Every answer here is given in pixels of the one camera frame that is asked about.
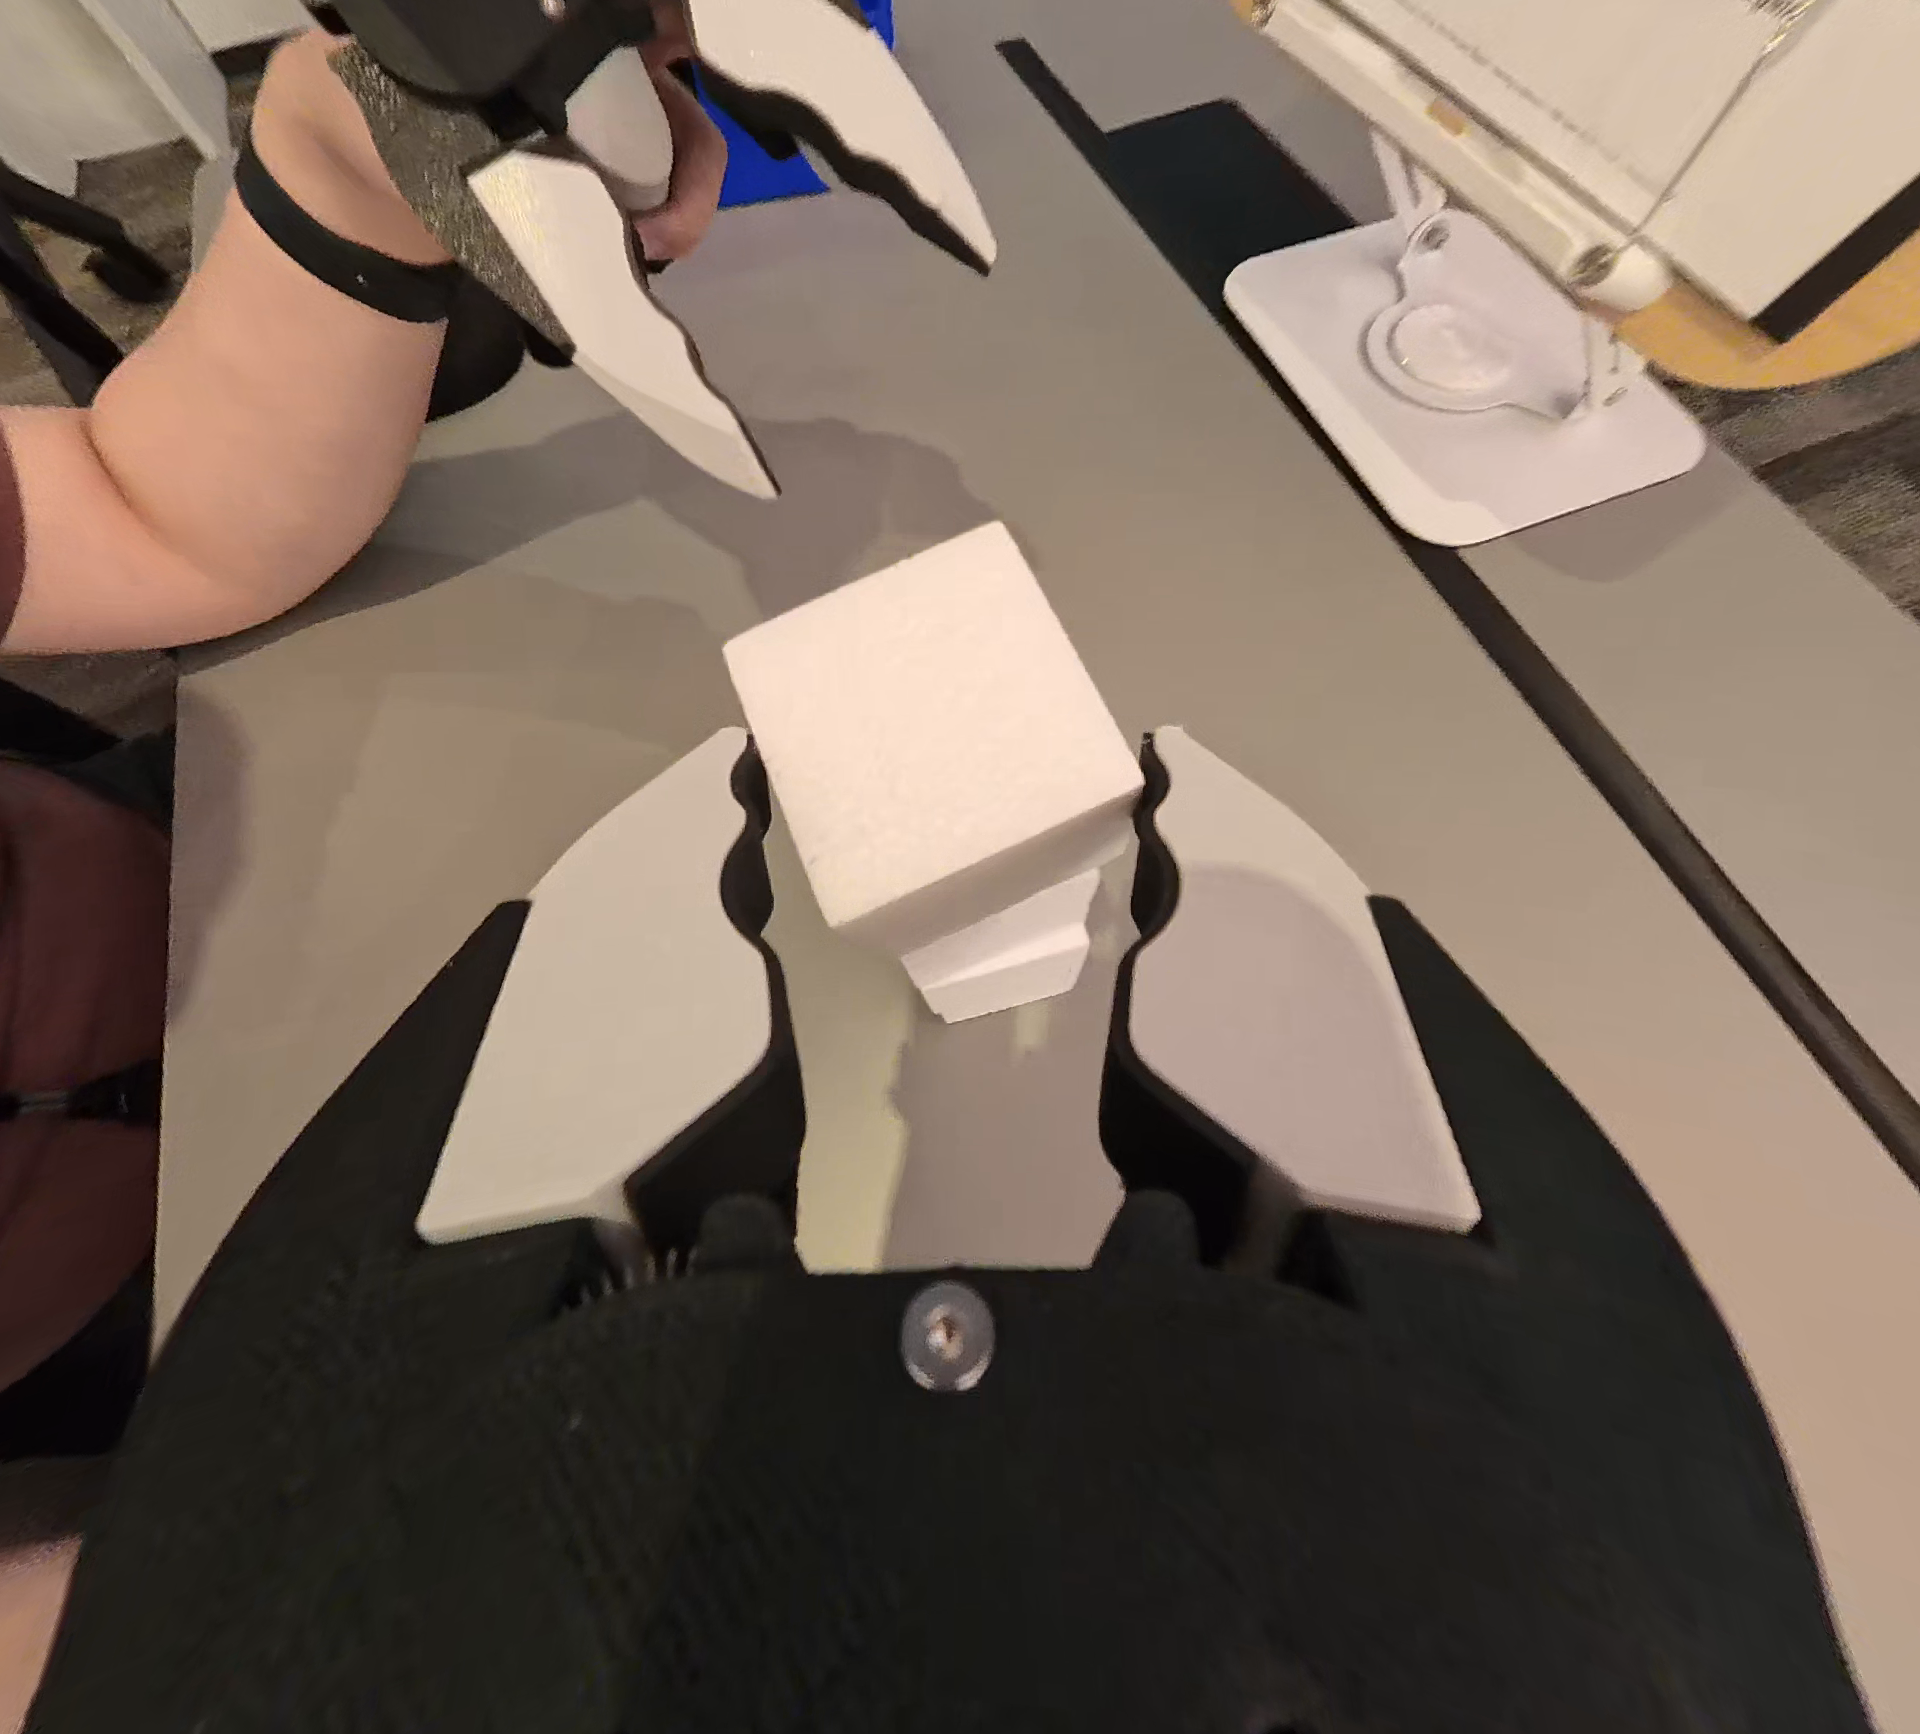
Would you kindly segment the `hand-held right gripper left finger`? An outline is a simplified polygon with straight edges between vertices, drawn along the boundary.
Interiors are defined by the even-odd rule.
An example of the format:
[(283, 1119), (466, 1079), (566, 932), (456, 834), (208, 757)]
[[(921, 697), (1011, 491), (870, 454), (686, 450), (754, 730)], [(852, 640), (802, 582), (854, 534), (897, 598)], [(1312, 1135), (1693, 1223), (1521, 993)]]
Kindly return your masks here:
[(576, 1223), (636, 1265), (799, 1267), (806, 1103), (765, 937), (771, 823), (754, 739), (723, 728), (535, 884), (423, 1243)]

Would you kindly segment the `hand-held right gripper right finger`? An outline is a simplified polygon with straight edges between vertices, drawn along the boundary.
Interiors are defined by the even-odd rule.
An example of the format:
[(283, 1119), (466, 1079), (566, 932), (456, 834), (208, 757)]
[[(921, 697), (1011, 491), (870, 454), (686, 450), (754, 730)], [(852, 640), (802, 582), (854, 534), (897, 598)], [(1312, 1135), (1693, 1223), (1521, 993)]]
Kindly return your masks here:
[(1143, 741), (1131, 914), (1099, 1138), (1128, 1195), (1177, 1197), (1205, 1265), (1263, 1195), (1467, 1238), (1482, 1206), (1375, 896), (1305, 817), (1187, 728)]

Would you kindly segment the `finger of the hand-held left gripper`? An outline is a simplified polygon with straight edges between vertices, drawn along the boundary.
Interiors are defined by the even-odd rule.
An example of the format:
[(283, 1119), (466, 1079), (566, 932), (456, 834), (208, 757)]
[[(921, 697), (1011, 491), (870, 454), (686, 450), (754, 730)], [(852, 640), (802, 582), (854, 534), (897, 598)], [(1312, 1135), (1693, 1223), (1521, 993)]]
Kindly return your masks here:
[(897, 52), (832, 0), (683, 0), (694, 64), (745, 129), (790, 139), (835, 179), (986, 277), (996, 233)]
[(520, 149), (468, 186), (573, 350), (573, 364), (683, 462), (734, 493), (781, 486), (738, 413), (708, 383), (693, 338), (659, 304), (636, 231), (584, 161)]

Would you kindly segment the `white hard foam cube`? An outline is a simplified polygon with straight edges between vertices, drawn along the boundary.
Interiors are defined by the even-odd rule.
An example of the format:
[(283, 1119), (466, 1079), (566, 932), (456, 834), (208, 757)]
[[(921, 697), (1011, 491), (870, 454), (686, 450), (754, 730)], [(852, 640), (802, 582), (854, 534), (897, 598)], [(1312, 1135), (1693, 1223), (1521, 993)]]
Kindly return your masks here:
[(905, 966), (929, 1013), (946, 1025), (962, 1025), (1068, 994), (1090, 951), (1088, 932), (1075, 928), (993, 956), (938, 961), (929, 948), (908, 956)]
[(990, 523), (771, 618), (724, 665), (831, 931), (897, 956), (1119, 857), (1131, 745)]
[(1088, 917), (1099, 889), (1100, 871), (1082, 871), (905, 952), (902, 966), (929, 999), (937, 987), (995, 976), (1051, 955), (1078, 955), (1090, 944)]

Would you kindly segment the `person's left forearm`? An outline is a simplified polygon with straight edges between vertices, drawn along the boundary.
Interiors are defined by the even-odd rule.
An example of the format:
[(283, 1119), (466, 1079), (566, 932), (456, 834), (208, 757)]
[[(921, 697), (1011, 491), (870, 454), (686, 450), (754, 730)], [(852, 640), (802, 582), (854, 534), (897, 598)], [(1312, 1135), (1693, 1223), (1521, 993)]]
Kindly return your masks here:
[(395, 507), (446, 336), (350, 301), (226, 200), (86, 407), (4, 407), (4, 655), (148, 653), (285, 617)]

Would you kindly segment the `person's right forearm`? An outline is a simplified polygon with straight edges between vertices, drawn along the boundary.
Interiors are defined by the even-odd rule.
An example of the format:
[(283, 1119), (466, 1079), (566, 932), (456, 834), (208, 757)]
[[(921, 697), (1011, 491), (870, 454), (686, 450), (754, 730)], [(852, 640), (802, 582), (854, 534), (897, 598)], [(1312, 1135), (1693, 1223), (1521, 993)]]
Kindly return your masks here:
[(78, 1536), (3, 1554), (3, 1733), (26, 1727), (82, 1553)]

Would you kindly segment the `person's left hand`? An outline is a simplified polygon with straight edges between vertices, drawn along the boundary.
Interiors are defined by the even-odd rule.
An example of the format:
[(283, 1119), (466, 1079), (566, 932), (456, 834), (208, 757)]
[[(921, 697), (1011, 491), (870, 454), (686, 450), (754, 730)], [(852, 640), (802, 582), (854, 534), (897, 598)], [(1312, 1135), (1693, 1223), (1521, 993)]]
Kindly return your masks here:
[[(652, 16), (655, 35), (641, 54), (666, 115), (675, 166), (665, 200), (636, 215), (634, 231), (644, 262), (662, 269), (689, 259), (708, 237), (729, 146), (684, 84), (694, 45), (680, 0), (655, 0)], [(343, 47), (345, 39), (312, 29), (275, 50), (252, 107), (252, 150), (327, 233), (411, 267), (442, 267), (449, 250), (395, 184), (359, 102), (332, 68)]]

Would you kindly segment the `black wristband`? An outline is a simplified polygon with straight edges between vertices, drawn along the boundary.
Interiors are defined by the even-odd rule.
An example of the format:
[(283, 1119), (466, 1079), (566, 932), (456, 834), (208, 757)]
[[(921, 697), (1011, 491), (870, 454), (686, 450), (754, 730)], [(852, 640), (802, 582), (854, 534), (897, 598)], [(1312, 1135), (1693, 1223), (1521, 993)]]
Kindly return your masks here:
[(252, 132), (239, 146), (232, 193), (285, 259), (354, 306), (411, 326), (438, 326), (451, 318), (465, 278), (458, 262), (401, 261), (325, 226), (266, 168)]

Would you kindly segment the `person's maroon shirt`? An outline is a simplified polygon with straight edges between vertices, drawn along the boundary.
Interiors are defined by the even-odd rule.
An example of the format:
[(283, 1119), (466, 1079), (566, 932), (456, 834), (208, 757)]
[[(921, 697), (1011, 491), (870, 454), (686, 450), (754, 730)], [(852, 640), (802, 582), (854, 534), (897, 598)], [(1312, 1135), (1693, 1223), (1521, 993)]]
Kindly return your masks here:
[(4, 758), (4, 1390), (154, 1248), (169, 858), (150, 812)]

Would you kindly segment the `white and wooden document stand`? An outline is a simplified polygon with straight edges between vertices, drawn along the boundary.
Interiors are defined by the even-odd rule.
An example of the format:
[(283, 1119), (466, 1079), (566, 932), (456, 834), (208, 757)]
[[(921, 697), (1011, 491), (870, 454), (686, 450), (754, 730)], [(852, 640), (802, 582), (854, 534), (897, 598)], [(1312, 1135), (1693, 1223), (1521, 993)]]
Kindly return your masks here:
[(1916, 234), (1772, 340), (1332, 2), (1239, 2), (1361, 117), (1388, 215), (1239, 265), (1226, 306), (1404, 534), (1473, 548), (1690, 474), (1665, 377), (1765, 393), (1916, 347)]

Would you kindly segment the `black office chair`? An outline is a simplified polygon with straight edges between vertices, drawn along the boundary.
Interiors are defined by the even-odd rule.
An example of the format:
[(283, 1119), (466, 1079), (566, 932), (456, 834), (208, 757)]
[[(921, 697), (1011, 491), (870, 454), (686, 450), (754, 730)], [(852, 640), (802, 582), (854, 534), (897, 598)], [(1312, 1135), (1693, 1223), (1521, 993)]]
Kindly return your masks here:
[(55, 772), (86, 793), (131, 811), (172, 812), (178, 730), (117, 737), (56, 701), (3, 681), (4, 760)]

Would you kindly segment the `printed instruction sheet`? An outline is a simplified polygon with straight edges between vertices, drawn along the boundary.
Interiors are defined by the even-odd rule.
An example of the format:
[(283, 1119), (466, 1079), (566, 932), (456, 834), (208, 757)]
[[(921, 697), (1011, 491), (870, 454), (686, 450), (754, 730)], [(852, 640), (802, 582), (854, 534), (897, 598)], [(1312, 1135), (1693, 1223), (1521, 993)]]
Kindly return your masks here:
[(1772, 340), (1916, 234), (1918, 0), (1327, 0)]

